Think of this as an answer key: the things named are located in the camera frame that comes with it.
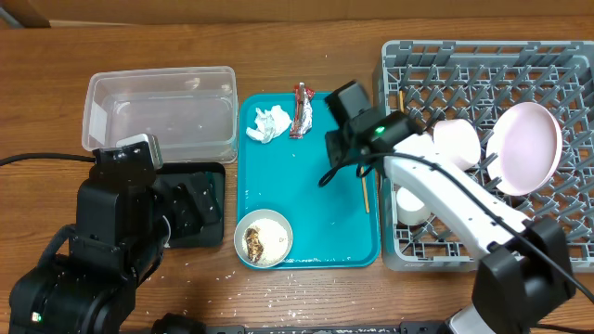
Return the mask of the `pink small bowl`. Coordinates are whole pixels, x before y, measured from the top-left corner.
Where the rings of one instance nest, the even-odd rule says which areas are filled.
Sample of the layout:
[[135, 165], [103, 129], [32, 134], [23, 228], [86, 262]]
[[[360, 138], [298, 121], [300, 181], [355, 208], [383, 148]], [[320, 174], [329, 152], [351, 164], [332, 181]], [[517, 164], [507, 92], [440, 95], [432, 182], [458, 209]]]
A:
[[467, 120], [437, 122], [433, 128], [433, 142], [438, 151], [462, 171], [469, 170], [481, 158], [479, 137]]

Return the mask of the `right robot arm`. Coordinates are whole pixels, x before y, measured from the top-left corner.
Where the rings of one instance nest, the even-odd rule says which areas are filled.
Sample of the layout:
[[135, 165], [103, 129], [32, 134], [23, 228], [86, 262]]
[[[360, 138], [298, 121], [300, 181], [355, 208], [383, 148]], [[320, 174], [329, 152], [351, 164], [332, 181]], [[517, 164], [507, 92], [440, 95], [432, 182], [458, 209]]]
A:
[[427, 205], [477, 261], [471, 304], [431, 333], [527, 333], [572, 299], [573, 276], [562, 228], [549, 216], [531, 219], [498, 200], [451, 161], [406, 114], [383, 115], [351, 81], [326, 96], [338, 127], [326, 135], [330, 170], [367, 166]]

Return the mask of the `white round plate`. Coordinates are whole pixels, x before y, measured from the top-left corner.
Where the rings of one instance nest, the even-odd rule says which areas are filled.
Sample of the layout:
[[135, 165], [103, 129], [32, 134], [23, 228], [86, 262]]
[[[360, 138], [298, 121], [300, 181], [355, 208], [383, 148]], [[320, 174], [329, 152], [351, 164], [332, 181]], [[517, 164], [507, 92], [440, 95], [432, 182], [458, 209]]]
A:
[[487, 166], [497, 189], [510, 196], [532, 193], [552, 177], [562, 154], [562, 130], [555, 117], [534, 102], [519, 103], [497, 120], [486, 146], [496, 158]]

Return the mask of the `red foil snack wrapper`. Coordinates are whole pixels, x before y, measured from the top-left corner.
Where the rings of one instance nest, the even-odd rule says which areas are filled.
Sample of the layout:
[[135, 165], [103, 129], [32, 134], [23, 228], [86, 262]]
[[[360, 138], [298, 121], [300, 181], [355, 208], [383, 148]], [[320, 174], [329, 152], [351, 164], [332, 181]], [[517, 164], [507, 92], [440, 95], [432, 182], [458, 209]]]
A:
[[308, 88], [305, 83], [298, 83], [295, 86], [295, 112], [290, 130], [290, 138], [301, 139], [313, 127], [312, 99], [315, 92]]

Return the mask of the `wooden chopstick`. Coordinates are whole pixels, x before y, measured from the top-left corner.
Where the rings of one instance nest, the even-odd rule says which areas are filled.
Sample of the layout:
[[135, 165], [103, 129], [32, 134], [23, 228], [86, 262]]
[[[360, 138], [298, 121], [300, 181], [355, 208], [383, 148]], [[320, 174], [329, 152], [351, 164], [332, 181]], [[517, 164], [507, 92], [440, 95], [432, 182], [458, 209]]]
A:
[[402, 90], [399, 90], [398, 98], [399, 98], [400, 111], [404, 112], [406, 110], [406, 106], [405, 106], [405, 102], [404, 102], [404, 92]]
[[362, 184], [362, 192], [363, 192], [363, 199], [364, 199], [365, 211], [366, 211], [367, 214], [369, 214], [370, 213], [370, 207], [369, 207], [369, 200], [368, 200], [368, 187], [367, 187], [366, 176], [363, 175], [363, 173], [365, 172], [364, 167], [360, 167], [359, 168], [359, 172], [361, 173], [361, 184]]

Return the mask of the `white plastic cup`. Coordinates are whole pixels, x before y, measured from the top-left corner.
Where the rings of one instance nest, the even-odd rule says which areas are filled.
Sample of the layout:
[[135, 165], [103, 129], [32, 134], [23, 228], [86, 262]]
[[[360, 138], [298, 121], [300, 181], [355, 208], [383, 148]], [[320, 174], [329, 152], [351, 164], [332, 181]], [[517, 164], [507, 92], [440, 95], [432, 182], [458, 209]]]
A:
[[395, 200], [398, 221], [404, 225], [421, 225], [432, 214], [420, 199], [404, 187], [396, 191]]

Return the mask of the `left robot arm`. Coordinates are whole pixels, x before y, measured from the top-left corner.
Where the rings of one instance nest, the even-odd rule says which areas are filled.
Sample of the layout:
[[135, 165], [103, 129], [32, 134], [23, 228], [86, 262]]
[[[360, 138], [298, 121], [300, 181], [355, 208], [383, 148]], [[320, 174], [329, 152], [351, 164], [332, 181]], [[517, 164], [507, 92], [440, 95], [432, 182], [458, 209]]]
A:
[[12, 333], [117, 333], [167, 248], [216, 247], [225, 167], [166, 163], [153, 135], [97, 148], [64, 225], [9, 295]]

